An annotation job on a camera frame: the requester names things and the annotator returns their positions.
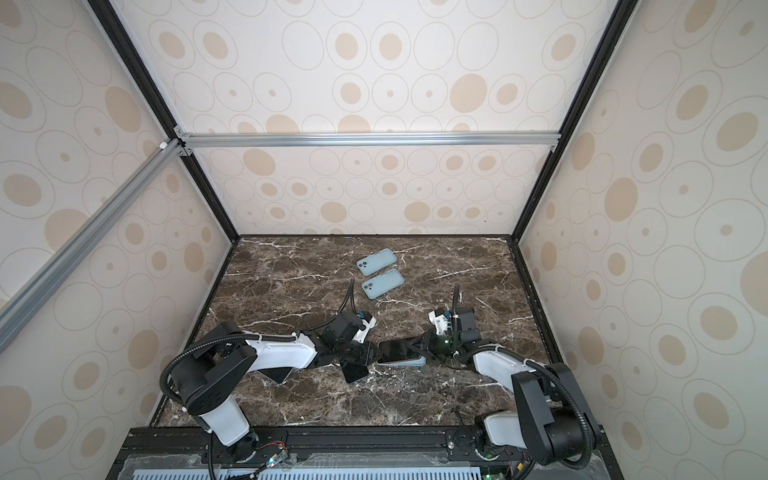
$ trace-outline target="silver metal bar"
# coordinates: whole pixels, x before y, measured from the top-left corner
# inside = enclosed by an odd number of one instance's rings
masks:
[[[400,145],[556,145],[557,131],[400,132],[372,134],[185,134],[188,147],[359,147]]]
[[[174,138],[165,143],[166,147],[157,149],[5,305],[0,312],[0,353],[120,220],[168,161],[178,157],[181,152],[179,141]]]

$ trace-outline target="light blue phone case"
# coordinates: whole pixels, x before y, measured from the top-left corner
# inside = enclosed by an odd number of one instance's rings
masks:
[[[371,300],[406,282],[397,270],[390,270],[362,283],[362,289]]]
[[[360,269],[363,275],[368,276],[392,265],[396,261],[397,256],[389,248],[385,248],[373,255],[368,255],[362,260],[358,260],[357,268]]]

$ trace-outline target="wallpaper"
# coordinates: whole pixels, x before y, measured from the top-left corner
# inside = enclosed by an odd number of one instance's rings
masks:
[[[0,308],[162,138],[77,2],[0,2]]]
[[[196,153],[241,234],[507,233],[549,146]]]
[[[172,161],[0,355],[0,478],[102,480],[229,241]]]
[[[113,0],[195,133],[558,130],[615,0]]]
[[[768,472],[768,2],[631,22],[521,243],[628,480]]]

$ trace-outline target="robotic arm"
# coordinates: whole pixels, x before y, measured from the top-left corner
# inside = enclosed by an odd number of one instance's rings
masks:
[[[589,463],[600,429],[571,370],[563,363],[543,366],[496,343],[483,340],[472,308],[458,306],[458,285],[450,310],[429,313],[432,328],[422,335],[380,342],[366,340],[376,319],[354,307],[353,283],[342,307],[328,322],[291,336],[248,333],[222,322],[171,360],[161,375],[161,390],[180,403],[208,432],[214,432],[233,457],[246,462],[255,438],[232,391],[249,372],[283,383],[293,369],[337,363],[348,383],[368,375],[368,366],[420,366],[426,360],[458,361],[491,377],[515,395],[518,412],[496,412],[478,420],[484,435],[476,445],[490,458],[505,447],[523,449],[536,462],[563,461],[572,468]],[[352,300],[349,311],[344,310]],[[173,376],[178,388],[169,384]],[[552,404],[562,402],[562,406]],[[581,456],[576,461],[568,457]]]

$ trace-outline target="brown marble surface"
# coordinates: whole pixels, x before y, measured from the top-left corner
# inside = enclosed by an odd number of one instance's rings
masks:
[[[382,248],[396,252],[406,283],[368,300],[356,261]],[[428,329],[427,313],[447,307],[458,282],[462,305],[475,308],[484,339],[546,360],[507,244],[491,237],[243,238],[199,336],[222,320],[275,334],[317,325],[341,304],[351,276],[357,280],[357,308],[378,321],[368,335],[374,343]],[[476,414],[515,410],[514,399],[494,380],[436,362],[374,365],[370,372],[352,385],[335,366],[295,370],[283,385],[250,373],[234,395],[254,425],[456,425],[455,409],[465,422]],[[193,424],[175,404],[166,406],[159,421]]]

